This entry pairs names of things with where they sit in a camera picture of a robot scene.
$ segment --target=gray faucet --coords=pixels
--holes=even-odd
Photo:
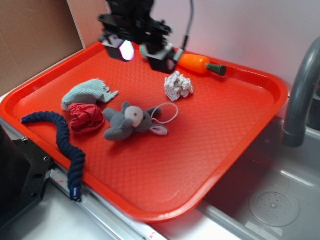
[[[306,126],[320,130],[320,37],[306,53],[296,76],[282,127],[282,143],[304,143]]]

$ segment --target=cardboard box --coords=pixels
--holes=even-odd
[[[0,96],[96,42],[105,9],[103,0],[1,0]]]

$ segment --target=stuffed toy mouse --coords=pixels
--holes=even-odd
[[[131,106],[129,102],[122,104],[121,111],[106,108],[103,115],[110,123],[111,128],[105,131],[104,138],[109,141],[121,141],[129,138],[134,132],[146,133],[148,131],[165,136],[168,134],[168,128],[161,124],[152,123],[152,116],[157,116],[160,113],[160,108],[151,108],[145,111],[137,106]]]

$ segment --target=tray rim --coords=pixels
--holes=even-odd
[[[92,46],[81,50],[80,52],[76,53],[70,58],[62,61],[56,66],[53,66],[52,68],[46,70],[42,74],[32,78],[31,80],[22,84],[18,88],[14,89],[3,99],[3,101],[0,104],[0,117],[2,117],[6,122],[8,122],[13,128],[15,128],[21,134],[33,140],[41,148],[46,150],[51,149],[52,154],[50,155],[52,156],[52,158],[58,158],[61,161],[60,165],[65,169],[69,169],[71,164],[70,160],[59,151],[56,151],[55,149],[52,150],[52,146],[50,144],[43,141],[36,134],[30,131],[26,126],[22,125],[19,119],[10,115],[9,109],[13,106],[11,102],[14,101],[15,103],[17,103],[17,101],[23,99],[30,93],[36,91],[34,89],[39,89],[45,86],[47,83],[53,81],[57,77],[65,74],[69,70],[85,62],[86,60],[94,57],[95,55],[101,53],[104,50],[105,48],[100,42],[97,42]],[[217,176],[217,173],[219,173],[222,169],[223,172],[226,172],[225,169],[231,168],[231,166],[245,151],[243,149],[247,148],[248,144],[250,145],[258,137],[260,132],[272,121],[274,116],[278,113],[278,111],[284,106],[284,104],[288,100],[288,89],[285,83],[279,77],[263,71],[255,70],[249,67],[226,62],[223,60],[218,60],[215,58],[210,58],[210,60],[212,63],[227,65],[228,71],[226,76],[229,78],[239,79],[243,74],[252,74],[259,75],[268,79],[268,81],[266,82],[259,82],[259,84],[257,82],[257,84],[255,85],[266,89],[271,94],[272,92],[270,91],[270,88],[276,88],[277,95],[272,94],[272,96],[274,97],[274,105],[272,106],[272,108],[265,115],[263,115],[263,117],[255,125],[255,127],[245,136],[241,143],[231,151],[231,153],[222,162],[222,164],[216,168],[216,170],[210,175],[210,177],[201,186],[201,188],[186,203],[184,203],[180,207],[177,207],[176,209],[172,209],[170,212],[146,212],[144,210],[139,209],[130,201],[126,200],[123,196],[117,194],[111,188],[103,185],[94,176],[86,174],[86,169],[84,169],[85,174],[83,176],[83,183],[91,189],[93,189],[98,194],[100,194],[106,200],[109,200],[111,203],[113,203],[116,207],[124,211],[126,214],[146,223],[162,222],[169,219],[173,219],[194,209],[196,205],[198,205],[200,201],[208,193],[207,189],[213,188],[215,183],[217,183],[219,179],[222,178],[223,175]]]

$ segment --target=white wall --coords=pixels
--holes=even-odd
[[[320,0],[194,0],[187,50],[274,74],[291,89],[300,64],[320,37]],[[182,43],[189,0],[155,0],[151,16]]]

